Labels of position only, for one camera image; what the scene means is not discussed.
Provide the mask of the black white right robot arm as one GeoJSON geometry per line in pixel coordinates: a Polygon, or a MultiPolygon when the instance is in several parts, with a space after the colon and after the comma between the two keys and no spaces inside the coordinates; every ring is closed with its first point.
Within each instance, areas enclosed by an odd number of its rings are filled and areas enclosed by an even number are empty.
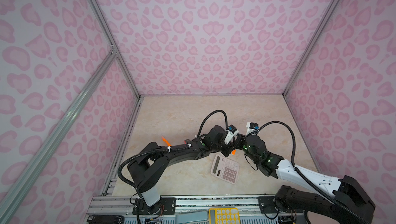
{"type": "Polygon", "coordinates": [[[288,181],[305,189],[298,191],[283,185],[274,197],[280,210],[302,209],[327,216],[340,224],[370,224],[375,204],[359,184],[348,175],[337,178],[298,166],[268,151],[257,135],[237,135],[234,149],[241,150],[267,177],[288,181]]]}

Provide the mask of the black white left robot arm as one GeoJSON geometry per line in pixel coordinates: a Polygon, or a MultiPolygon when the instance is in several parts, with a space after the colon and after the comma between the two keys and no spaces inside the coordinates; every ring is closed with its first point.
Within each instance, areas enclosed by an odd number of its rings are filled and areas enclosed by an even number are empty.
{"type": "Polygon", "coordinates": [[[241,150],[245,135],[234,127],[224,129],[214,126],[209,133],[197,135],[192,140],[176,146],[159,146],[149,143],[140,153],[126,159],[118,168],[118,177],[132,186],[147,207],[156,206],[161,196],[156,188],[167,167],[184,161],[203,159],[212,153],[229,156],[234,150],[241,150]]]}

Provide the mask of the grey blue case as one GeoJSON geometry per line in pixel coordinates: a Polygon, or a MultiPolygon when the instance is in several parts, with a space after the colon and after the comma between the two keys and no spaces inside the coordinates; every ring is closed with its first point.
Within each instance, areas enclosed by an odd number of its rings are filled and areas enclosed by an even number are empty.
{"type": "Polygon", "coordinates": [[[179,213],[175,216],[176,224],[197,224],[206,222],[209,219],[208,211],[198,211],[189,213],[179,213]]]}

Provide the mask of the pink white calculator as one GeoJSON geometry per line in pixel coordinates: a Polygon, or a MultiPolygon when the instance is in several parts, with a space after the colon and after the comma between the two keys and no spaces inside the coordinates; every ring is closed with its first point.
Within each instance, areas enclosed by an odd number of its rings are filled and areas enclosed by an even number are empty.
{"type": "Polygon", "coordinates": [[[236,184],[239,175],[240,164],[222,155],[216,155],[212,167],[211,175],[225,182],[236,184]]]}

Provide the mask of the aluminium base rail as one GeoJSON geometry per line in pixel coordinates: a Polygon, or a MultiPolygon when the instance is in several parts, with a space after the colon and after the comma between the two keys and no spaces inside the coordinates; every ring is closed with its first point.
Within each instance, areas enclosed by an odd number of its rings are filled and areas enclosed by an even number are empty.
{"type": "Polygon", "coordinates": [[[273,203],[273,195],[211,195],[211,196],[164,196],[162,208],[150,214],[136,196],[94,197],[83,219],[83,223],[95,215],[118,216],[126,224],[144,223],[150,217],[157,224],[175,224],[182,214],[209,213],[211,209],[236,209],[241,224],[331,224],[325,216],[292,209],[279,212],[273,203]]]}

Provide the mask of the yellow calculator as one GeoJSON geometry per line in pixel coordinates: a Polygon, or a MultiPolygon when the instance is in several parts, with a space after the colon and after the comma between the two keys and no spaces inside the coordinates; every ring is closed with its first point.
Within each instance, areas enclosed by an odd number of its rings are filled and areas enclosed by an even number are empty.
{"type": "Polygon", "coordinates": [[[210,224],[240,224],[239,210],[234,207],[211,208],[208,210],[210,224]]]}

